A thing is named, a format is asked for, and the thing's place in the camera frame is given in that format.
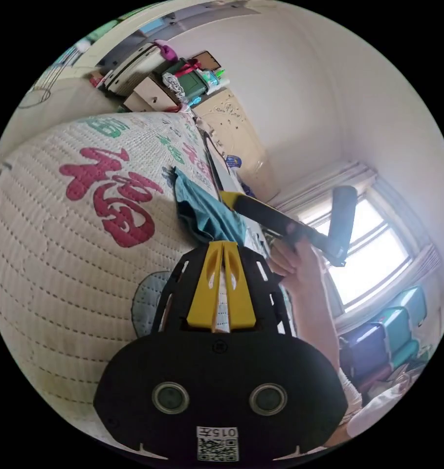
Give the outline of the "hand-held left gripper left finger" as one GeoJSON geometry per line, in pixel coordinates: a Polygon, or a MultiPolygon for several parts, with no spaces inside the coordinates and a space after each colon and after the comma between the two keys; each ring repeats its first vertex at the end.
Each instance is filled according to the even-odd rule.
{"type": "Polygon", "coordinates": [[[223,243],[211,242],[203,260],[193,301],[187,315],[190,327],[215,327],[222,266],[223,243]]]}

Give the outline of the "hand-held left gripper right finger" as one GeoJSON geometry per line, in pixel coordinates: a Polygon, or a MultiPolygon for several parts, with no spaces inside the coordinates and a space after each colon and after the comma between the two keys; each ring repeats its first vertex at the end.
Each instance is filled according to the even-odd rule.
{"type": "Polygon", "coordinates": [[[256,317],[238,245],[223,243],[228,322],[230,328],[254,328],[256,317]]]}

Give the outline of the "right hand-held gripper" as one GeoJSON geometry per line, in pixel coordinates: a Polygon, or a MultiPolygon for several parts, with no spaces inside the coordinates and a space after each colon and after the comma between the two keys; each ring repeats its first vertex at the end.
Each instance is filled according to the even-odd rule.
{"type": "Polygon", "coordinates": [[[333,245],[328,237],[302,222],[295,221],[277,209],[241,192],[220,191],[221,201],[233,211],[259,223],[268,231],[278,235],[290,247],[303,238],[325,254],[333,255],[333,245]]]}

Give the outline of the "person's right hand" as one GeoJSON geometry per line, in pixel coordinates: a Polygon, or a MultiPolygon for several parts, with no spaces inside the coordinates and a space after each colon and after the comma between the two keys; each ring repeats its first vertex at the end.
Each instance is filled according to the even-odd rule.
{"type": "Polygon", "coordinates": [[[281,277],[280,283],[287,290],[309,287],[322,280],[318,256],[305,238],[293,248],[283,240],[274,240],[267,263],[271,271],[281,277]]]}

